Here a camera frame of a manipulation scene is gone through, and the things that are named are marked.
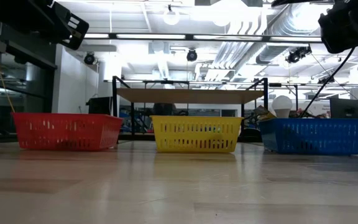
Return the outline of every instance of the black cable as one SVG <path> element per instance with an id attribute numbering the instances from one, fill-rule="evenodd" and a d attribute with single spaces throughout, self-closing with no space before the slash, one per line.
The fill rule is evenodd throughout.
<path id="1" fill-rule="evenodd" d="M 349 57 L 351 57 L 351 55 L 353 54 L 354 48 L 351 49 L 351 51 L 349 52 L 349 54 L 346 56 L 345 60 L 343 60 L 342 64 L 335 70 L 335 72 L 329 77 L 327 78 L 327 80 L 324 82 L 324 84 L 322 85 L 322 87 L 317 91 L 317 93 L 315 94 L 315 96 L 313 97 L 313 99 L 310 101 L 310 103 L 308 104 L 308 106 L 306 107 L 306 109 L 302 112 L 300 118 L 303 117 L 303 115 L 305 115 L 305 113 L 308 111 L 310 105 L 314 102 L 314 100 L 318 97 L 318 95 L 320 94 L 320 92 L 324 89 L 324 87 L 327 85 L 327 83 L 334 78 L 334 76 L 337 74 L 337 72 L 340 71 L 340 69 L 345 65 L 345 63 L 347 62 L 347 60 L 349 59 Z"/>
<path id="2" fill-rule="evenodd" d="M 316 62 L 320 65 L 320 67 L 329 75 L 329 73 L 327 72 L 327 70 L 323 67 L 323 65 L 317 60 L 317 58 L 311 54 L 311 56 L 313 56 L 313 58 L 316 60 Z M 344 89 L 349 95 L 353 96 L 353 98 L 355 98 L 356 100 L 358 100 L 358 98 L 356 96 L 354 96 L 349 90 L 345 89 L 345 87 L 343 87 L 338 81 L 334 80 L 336 83 L 338 83 L 342 89 Z"/>

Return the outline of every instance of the white bulb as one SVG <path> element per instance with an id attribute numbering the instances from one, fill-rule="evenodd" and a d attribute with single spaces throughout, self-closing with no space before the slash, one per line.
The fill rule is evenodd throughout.
<path id="1" fill-rule="evenodd" d="M 176 25 L 180 20 L 180 14 L 178 11 L 169 11 L 168 9 L 163 14 L 163 20 L 168 25 Z"/>
<path id="2" fill-rule="evenodd" d="M 273 100 L 272 108 L 278 118 L 288 118 L 292 109 L 292 100 L 287 96 L 278 96 Z"/>
<path id="3" fill-rule="evenodd" d="M 287 96 L 278 96 L 273 100 L 272 108 L 273 110 L 291 109 L 292 100 Z"/>

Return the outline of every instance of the glass wall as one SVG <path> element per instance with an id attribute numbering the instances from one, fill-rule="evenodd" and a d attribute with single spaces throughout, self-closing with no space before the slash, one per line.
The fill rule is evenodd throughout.
<path id="1" fill-rule="evenodd" d="M 49 113 L 52 110 L 53 70 L 45 70 L 13 55 L 0 54 L 0 129 L 15 133 L 15 112 Z"/>

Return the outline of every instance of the black equipment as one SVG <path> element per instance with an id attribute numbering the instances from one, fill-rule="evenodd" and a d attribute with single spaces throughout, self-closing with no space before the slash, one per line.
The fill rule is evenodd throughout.
<path id="1" fill-rule="evenodd" d="M 87 65 L 94 65 L 98 62 L 98 59 L 94 56 L 94 52 L 86 53 L 84 63 Z"/>
<path id="2" fill-rule="evenodd" d="M 272 6 L 321 0 L 275 0 Z M 327 15 L 320 15 L 321 40 L 329 53 L 338 54 L 358 46 L 358 0 L 334 0 Z"/>
<path id="3" fill-rule="evenodd" d="M 335 79 L 334 79 L 334 77 L 330 77 L 329 75 L 326 75 L 322 78 L 319 78 L 317 84 L 323 84 L 326 81 L 328 81 L 328 83 L 334 83 Z"/>
<path id="4" fill-rule="evenodd" d="M 358 100 L 329 99 L 331 118 L 358 118 Z"/>
<path id="5" fill-rule="evenodd" d="M 153 106 L 154 115 L 159 116 L 173 115 L 176 109 L 173 103 L 154 103 Z"/>
<path id="6" fill-rule="evenodd" d="M 77 50 L 89 24 L 53 0 L 0 0 L 0 22 Z"/>
<path id="7" fill-rule="evenodd" d="M 112 97 L 91 98 L 86 105 L 89 106 L 89 114 L 111 115 Z"/>
<path id="8" fill-rule="evenodd" d="M 296 50 L 291 51 L 289 56 L 285 59 L 288 63 L 297 63 L 299 60 L 306 57 L 306 55 L 311 53 L 311 48 L 309 47 L 298 47 Z"/>
<path id="9" fill-rule="evenodd" d="M 189 52 L 187 53 L 187 61 L 189 62 L 194 62 L 195 60 L 197 60 L 197 53 L 195 49 L 190 49 Z"/>

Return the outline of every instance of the black camera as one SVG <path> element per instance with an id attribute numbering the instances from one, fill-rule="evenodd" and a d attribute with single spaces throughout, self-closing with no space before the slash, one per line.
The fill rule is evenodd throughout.
<path id="1" fill-rule="evenodd" d="M 197 53 L 195 49 L 190 49 L 189 52 L 187 53 L 187 61 L 189 62 L 194 62 L 195 60 L 197 60 Z"/>
<path id="2" fill-rule="evenodd" d="M 285 58 L 288 63 L 297 63 L 299 60 L 306 57 L 306 55 L 311 53 L 310 47 L 298 47 L 296 50 L 291 51 L 289 56 Z"/>
<path id="3" fill-rule="evenodd" d="M 94 52 L 86 53 L 84 63 L 87 65 L 94 65 L 98 62 L 98 59 L 94 56 Z"/>

